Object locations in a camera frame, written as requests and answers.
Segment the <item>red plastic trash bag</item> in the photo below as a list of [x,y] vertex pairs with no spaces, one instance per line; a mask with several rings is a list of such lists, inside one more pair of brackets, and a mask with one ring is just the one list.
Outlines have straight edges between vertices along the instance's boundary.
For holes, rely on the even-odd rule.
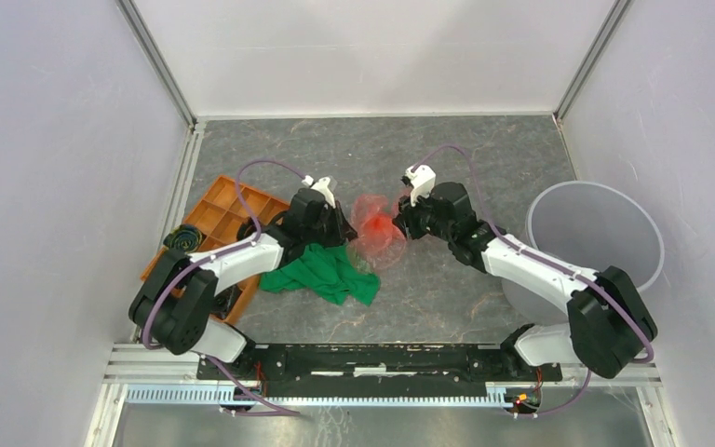
[[389,269],[403,256],[407,239],[394,224],[398,204],[387,196],[364,194],[351,210],[350,223],[357,238],[346,248],[349,261],[363,274]]

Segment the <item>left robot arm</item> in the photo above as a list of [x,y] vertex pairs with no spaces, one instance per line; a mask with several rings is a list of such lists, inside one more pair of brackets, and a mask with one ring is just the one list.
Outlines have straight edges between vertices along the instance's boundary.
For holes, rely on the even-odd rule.
[[338,200],[302,188],[277,221],[258,225],[244,239],[192,254],[165,251],[128,316],[140,327],[145,348],[215,358],[231,378],[244,379],[255,367],[250,339],[233,325],[211,318],[217,295],[244,279],[290,264],[310,245],[341,247],[357,236]]

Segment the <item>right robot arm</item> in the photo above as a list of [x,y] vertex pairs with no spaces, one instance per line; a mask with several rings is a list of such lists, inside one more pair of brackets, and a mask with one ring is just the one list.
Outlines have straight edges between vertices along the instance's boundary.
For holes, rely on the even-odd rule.
[[658,329],[629,274],[567,264],[480,219],[461,183],[440,183],[398,200],[394,225],[408,239],[437,237],[454,258],[533,292],[565,315],[563,323],[528,324],[502,343],[500,365],[513,380],[538,366],[581,363],[613,379],[628,364],[652,360]]

